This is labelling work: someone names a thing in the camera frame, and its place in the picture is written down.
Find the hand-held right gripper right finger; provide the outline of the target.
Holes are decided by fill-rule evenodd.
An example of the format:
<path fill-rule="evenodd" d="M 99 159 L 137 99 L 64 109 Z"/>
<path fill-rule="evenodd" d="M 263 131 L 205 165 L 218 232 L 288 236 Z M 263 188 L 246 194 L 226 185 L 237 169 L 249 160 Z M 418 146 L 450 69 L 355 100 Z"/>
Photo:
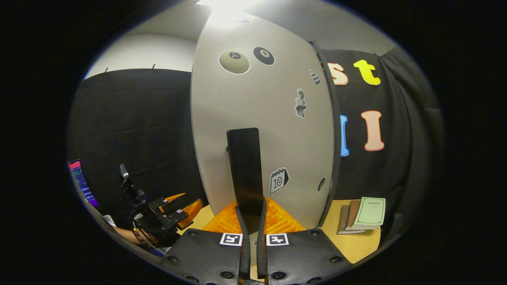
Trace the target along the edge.
<path fill-rule="evenodd" d="M 353 264 L 320 228 L 304 228 L 265 197 L 259 224 L 257 277 L 267 285 L 310 285 L 349 271 Z"/>

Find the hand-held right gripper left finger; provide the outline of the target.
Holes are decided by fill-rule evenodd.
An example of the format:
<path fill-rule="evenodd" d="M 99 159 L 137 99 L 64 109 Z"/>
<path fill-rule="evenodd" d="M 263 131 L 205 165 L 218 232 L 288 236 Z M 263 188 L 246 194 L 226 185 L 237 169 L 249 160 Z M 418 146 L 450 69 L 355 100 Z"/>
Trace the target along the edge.
<path fill-rule="evenodd" d="M 203 228 L 187 229 L 158 265 L 196 285 L 242 285 L 250 279 L 250 259 L 248 230 L 233 202 Z"/>

